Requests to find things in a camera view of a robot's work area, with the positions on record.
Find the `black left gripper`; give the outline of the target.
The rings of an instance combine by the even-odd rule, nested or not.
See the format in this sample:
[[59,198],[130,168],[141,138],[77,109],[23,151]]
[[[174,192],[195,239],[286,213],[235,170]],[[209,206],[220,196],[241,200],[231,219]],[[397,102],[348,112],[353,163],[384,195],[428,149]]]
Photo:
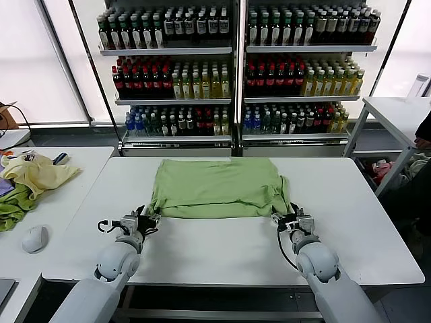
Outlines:
[[145,216],[145,207],[138,207],[135,210],[135,216],[137,218],[137,225],[134,235],[141,236],[143,240],[147,235],[147,231],[153,227],[157,227],[161,220],[161,215],[157,213]]

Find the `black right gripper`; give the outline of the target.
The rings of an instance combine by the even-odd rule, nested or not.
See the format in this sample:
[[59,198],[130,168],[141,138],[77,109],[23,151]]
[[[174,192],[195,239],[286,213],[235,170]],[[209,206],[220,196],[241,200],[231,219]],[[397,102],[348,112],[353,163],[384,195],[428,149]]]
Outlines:
[[290,214],[291,217],[286,217],[278,212],[271,214],[271,219],[274,223],[278,224],[278,232],[287,231],[289,233],[299,230],[299,222],[297,218],[304,216],[304,209],[298,205],[291,206],[293,212]]

